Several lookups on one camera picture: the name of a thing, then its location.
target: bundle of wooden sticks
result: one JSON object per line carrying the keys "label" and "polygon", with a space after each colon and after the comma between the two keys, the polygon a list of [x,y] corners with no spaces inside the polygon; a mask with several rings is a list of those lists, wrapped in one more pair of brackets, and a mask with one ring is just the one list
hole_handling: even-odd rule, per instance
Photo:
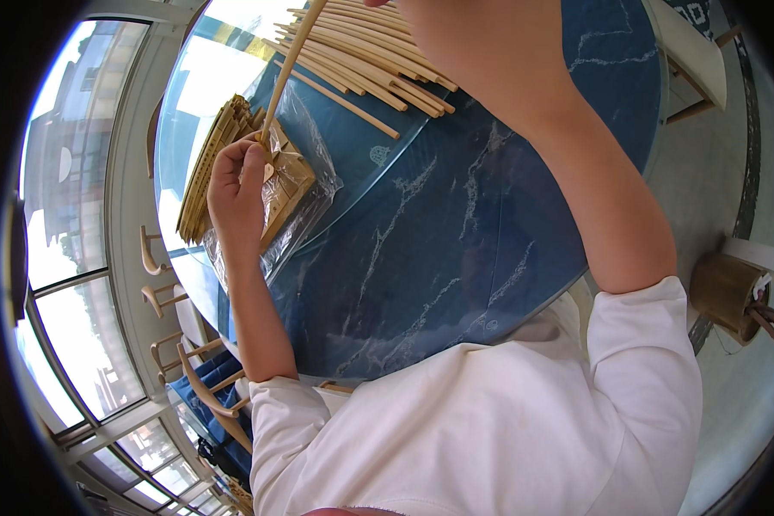
{"label": "bundle of wooden sticks", "polygon": [[[277,33],[280,37],[276,41],[264,40],[283,55],[289,54],[308,13],[305,9],[288,9],[288,12],[298,20],[290,25],[276,24],[283,29]],[[416,47],[409,25],[392,2],[368,7],[361,0],[327,0],[314,25],[303,28],[309,32],[295,62],[341,93],[370,93],[398,111],[407,110],[409,103],[430,117],[455,111],[441,98],[408,80],[432,81],[452,92],[458,90]],[[394,129],[336,93],[296,71],[292,74],[384,133],[399,138]]]}

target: glass tabletop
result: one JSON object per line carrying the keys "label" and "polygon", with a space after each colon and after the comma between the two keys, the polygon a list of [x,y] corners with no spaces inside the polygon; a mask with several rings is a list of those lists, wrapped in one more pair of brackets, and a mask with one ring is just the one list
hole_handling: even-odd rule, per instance
{"label": "glass tabletop", "polygon": [[[185,249],[201,263],[209,263],[202,247],[186,246],[175,232],[184,190],[218,109],[235,93],[248,98],[253,110],[268,105],[279,71],[271,61],[283,62],[284,57],[262,40],[278,36],[276,23],[295,20],[287,9],[303,6],[303,0],[213,0],[181,48],[163,98],[155,143],[158,220],[170,255]],[[298,65],[296,70],[333,90],[308,70]],[[412,106],[397,111],[370,94],[342,95],[396,129],[400,137],[392,139],[307,84],[294,77],[290,82],[319,128],[336,174],[344,182],[313,230],[314,237],[361,200],[430,117]],[[449,93],[438,84],[419,85],[442,98]]]}

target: hand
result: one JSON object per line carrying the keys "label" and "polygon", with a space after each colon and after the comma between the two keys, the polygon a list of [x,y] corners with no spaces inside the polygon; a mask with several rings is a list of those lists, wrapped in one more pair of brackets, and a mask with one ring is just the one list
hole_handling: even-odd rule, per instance
{"label": "hand", "polygon": [[264,148],[255,141],[257,133],[227,145],[218,153],[206,193],[209,218],[228,267],[258,263],[264,229],[261,185],[265,162]]}
{"label": "hand", "polygon": [[513,108],[533,118],[576,94],[560,0],[401,0],[399,9],[424,56],[505,123]]}

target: window frame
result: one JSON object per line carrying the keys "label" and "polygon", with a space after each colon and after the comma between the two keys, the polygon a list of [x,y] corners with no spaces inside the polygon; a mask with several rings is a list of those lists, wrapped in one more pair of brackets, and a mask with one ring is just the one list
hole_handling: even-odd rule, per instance
{"label": "window frame", "polygon": [[[111,271],[111,267],[114,261],[112,259],[112,250],[110,244],[111,219],[109,217],[109,210],[111,208],[109,195],[111,188],[108,179],[113,175],[114,153],[117,147],[116,141],[120,138],[120,131],[123,123],[122,118],[124,115],[124,109],[126,107],[126,101],[133,93],[133,83],[135,82],[135,79],[138,75],[138,67],[143,62],[145,55],[147,55],[148,51],[150,51],[150,40],[155,36],[165,37],[165,34],[175,31],[174,27],[178,25],[186,25],[190,15],[186,12],[186,9],[177,6],[164,4],[158,7],[160,7],[160,9],[157,9],[155,6],[141,6],[135,5],[132,2],[127,2],[125,4],[121,4],[119,7],[116,7],[122,11],[121,13],[113,13],[111,15],[92,15],[92,5],[90,4],[90,12],[79,21],[132,22],[146,26],[143,39],[140,41],[139,46],[134,52],[132,65],[126,74],[126,77],[124,78],[124,82],[120,90],[120,100],[115,108],[112,122],[111,141],[109,143],[110,148],[108,150],[109,159],[107,160],[104,167],[107,182],[104,184],[103,195],[104,223],[102,239],[105,245],[104,256],[106,264],[104,267],[99,267],[91,271],[86,271],[84,273],[65,278],[50,285],[42,286],[36,290],[31,288],[31,283],[27,283],[25,308],[26,313],[28,314],[31,329],[34,333],[34,336],[37,338],[41,349],[43,350],[43,355],[45,356],[46,361],[52,368],[52,372],[54,373],[55,377],[57,377],[62,388],[66,391],[67,396],[72,400],[72,403],[83,416],[83,421],[73,424],[72,426],[63,429],[62,431],[56,433],[51,432],[52,440],[61,450],[65,452],[67,462],[74,465],[75,467],[80,467],[83,471],[88,473],[90,476],[92,476],[92,478],[100,482],[107,489],[110,489],[110,491],[115,492],[117,495],[123,496],[127,501],[137,505],[138,507],[141,507],[147,512],[177,513],[178,510],[184,509],[190,511],[189,514],[197,514],[198,516],[202,516],[202,514],[200,514],[197,510],[191,508],[189,503],[191,500],[200,495],[200,493],[205,491],[209,492],[217,500],[219,500],[222,504],[222,508],[231,507],[233,504],[229,500],[228,496],[217,489],[215,478],[213,477],[213,475],[217,474],[206,465],[200,464],[196,460],[196,456],[194,455],[194,444],[189,442],[186,432],[180,426],[180,423],[176,421],[177,415],[174,408],[170,405],[166,408],[161,408],[160,405],[164,404],[162,398],[165,397],[165,393],[162,391],[155,392],[151,384],[146,381],[144,375],[147,373],[142,369],[139,361],[137,360],[131,345],[132,341],[127,335],[127,327],[124,324],[124,314],[122,313],[123,310],[115,310],[114,318],[120,331],[121,341],[124,345],[125,353],[130,363],[132,364],[135,377],[138,379],[139,385],[141,386],[144,395],[143,398],[134,401],[134,403],[130,403],[122,408],[119,408],[114,412],[106,415],[105,417],[95,418],[92,411],[88,408],[83,398],[80,396],[80,393],[77,391],[75,385],[72,383],[72,380],[66,373],[65,368],[62,366],[62,363],[60,362],[58,355],[52,346],[51,340],[46,331],[45,325],[43,324],[40,311],[38,310],[37,306],[37,300],[44,297],[45,295],[53,294],[64,289],[79,286],[83,283],[88,283],[93,280],[102,278],[107,278],[109,281],[109,292],[115,309],[118,309],[118,307],[121,306],[119,303],[120,296],[114,281],[115,274],[113,271]],[[150,11],[150,13],[145,13],[145,15],[142,17],[139,12],[144,9],[146,11]],[[158,420],[163,426],[164,430],[166,430],[169,439],[175,444],[177,449],[176,454],[174,454],[171,458],[166,459],[160,467],[153,471],[144,470],[116,442],[125,434],[120,434],[120,429],[124,426],[127,428],[130,427],[132,424],[134,424],[135,420],[138,421],[137,426],[132,427],[131,430],[127,430],[126,433],[128,431],[134,430],[135,428],[138,428],[139,426],[147,424],[150,421]],[[104,428],[110,423],[114,424],[111,427]],[[90,456],[97,450],[104,448],[109,450],[116,458],[121,460],[124,465],[133,471],[136,475],[137,480],[130,482],[126,486],[125,490],[111,489],[101,478],[95,476],[90,468],[85,467],[83,464],[79,464],[84,457]],[[198,480],[193,482],[189,487],[186,488],[186,490],[183,490],[178,495],[175,495],[166,489],[160,482],[154,480],[153,476],[164,468],[171,466],[180,458],[183,458],[183,460],[189,465],[190,469],[195,472]],[[134,489],[134,486],[140,484],[142,481],[146,481],[158,492],[165,495],[168,498],[168,501],[166,501],[165,504],[162,504],[157,509],[153,510],[148,509],[123,495],[124,492]],[[173,503],[177,504],[177,506],[173,510],[167,512],[166,508]]]}
{"label": "window frame", "polygon": [[[115,108],[114,118],[112,121],[112,133],[111,133],[111,141],[110,141],[110,149],[109,149],[109,154],[111,154],[112,142],[114,141],[115,133],[120,131],[120,109],[122,107],[124,99],[127,98],[127,96],[131,91],[133,75],[134,75],[133,72],[136,69],[138,63],[141,61],[141,59],[144,56],[144,49],[146,48],[147,43],[149,41],[149,36],[154,32],[156,23],[155,21],[152,21],[152,20],[138,19],[130,15],[121,15],[121,16],[115,16],[115,17],[87,16],[79,23],[99,22],[99,21],[137,23],[145,26],[146,28],[144,32],[144,37],[140,41],[138,48],[134,52],[132,65],[129,68],[129,72],[126,74],[126,77],[124,78],[123,87],[120,90],[120,101],[117,107]],[[107,160],[105,165],[106,177],[109,176],[110,169],[111,169],[111,160]],[[104,184],[104,208],[103,208],[103,212],[104,212],[103,229],[104,230],[103,230],[102,238],[103,238],[103,244],[104,244],[104,255],[105,255],[106,265],[104,267],[99,267],[92,271],[86,271],[84,273],[76,274],[75,276],[64,278],[50,285],[42,286],[41,288],[38,288],[36,290],[32,289],[31,282],[28,282],[26,287],[27,290],[26,290],[25,308],[26,308],[26,313],[29,316],[29,323],[31,325],[31,329],[34,332],[35,337],[37,337],[38,342],[40,343],[40,347],[43,350],[43,355],[46,356],[46,359],[49,363],[49,366],[51,366],[55,377],[58,378],[63,389],[66,391],[66,394],[72,400],[72,403],[74,403],[75,407],[77,407],[77,410],[83,416],[83,421],[81,421],[80,423],[74,424],[71,427],[68,427],[60,432],[53,433],[53,439],[55,443],[57,443],[59,446],[64,448],[68,448],[71,445],[73,445],[75,442],[81,442],[91,437],[94,431],[97,428],[101,428],[104,423],[111,421],[116,416],[129,412],[135,407],[143,404],[145,401],[148,401],[150,397],[149,388],[147,387],[146,382],[144,382],[144,378],[141,375],[141,371],[138,370],[138,367],[136,365],[137,362],[135,361],[135,357],[132,353],[132,346],[130,344],[129,338],[126,335],[124,321],[121,318],[120,310],[115,310],[114,317],[115,317],[115,322],[118,325],[118,330],[120,331],[121,342],[123,344],[126,356],[129,359],[129,363],[132,365],[134,376],[135,378],[137,378],[138,384],[140,385],[140,388],[144,394],[143,394],[143,397],[141,397],[140,399],[137,399],[133,403],[130,403],[124,407],[114,410],[113,412],[110,412],[103,418],[95,418],[94,415],[92,414],[92,411],[86,405],[86,402],[80,396],[80,393],[77,391],[77,388],[72,383],[72,380],[69,378],[65,368],[62,366],[62,363],[60,362],[60,359],[58,358],[58,355],[55,352],[54,347],[52,346],[52,341],[49,338],[49,335],[45,328],[45,324],[43,323],[43,320],[40,317],[40,311],[38,310],[38,307],[37,307],[37,300],[46,295],[53,294],[55,292],[60,292],[62,290],[72,288],[74,286],[80,286],[84,283],[89,283],[93,280],[102,279],[102,278],[107,278],[109,281],[110,296],[111,296],[113,305],[115,307],[120,305],[119,298],[114,289],[114,281],[113,281],[114,274],[109,268],[109,264],[111,263],[111,252],[109,247],[110,245],[109,221],[108,221],[108,217],[106,217],[106,214],[108,212],[108,203],[106,202],[107,194],[108,194],[108,186]]]}

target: round table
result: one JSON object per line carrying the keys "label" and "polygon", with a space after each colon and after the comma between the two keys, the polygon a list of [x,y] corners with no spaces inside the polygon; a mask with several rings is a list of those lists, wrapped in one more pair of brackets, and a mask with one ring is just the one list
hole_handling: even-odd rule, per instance
{"label": "round table", "polygon": [[[642,3],[565,0],[562,9],[574,82],[645,170],[660,126],[663,66]],[[205,26],[211,19],[198,21],[192,34],[217,33]],[[204,61],[191,64],[192,72]],[[186,140],[173,130],[194,116],[179,106],[195,88],[189,73],[175,67],[158,124],[158,216],[186,292],[234,341],[229,300],[206,253],[175,234],[178,192],[201,137],[201,129]],[[374,379],[460,342],[489,344],[587,269],[565,199],[530,144],[464,92],[447,100],[455,114],[425,120],[403,147],[384,150],[399,155],[270,285],[300,373]],[[320,115],[313,118],[320,122]],[[206,120],[198,126],[209,128]]]}

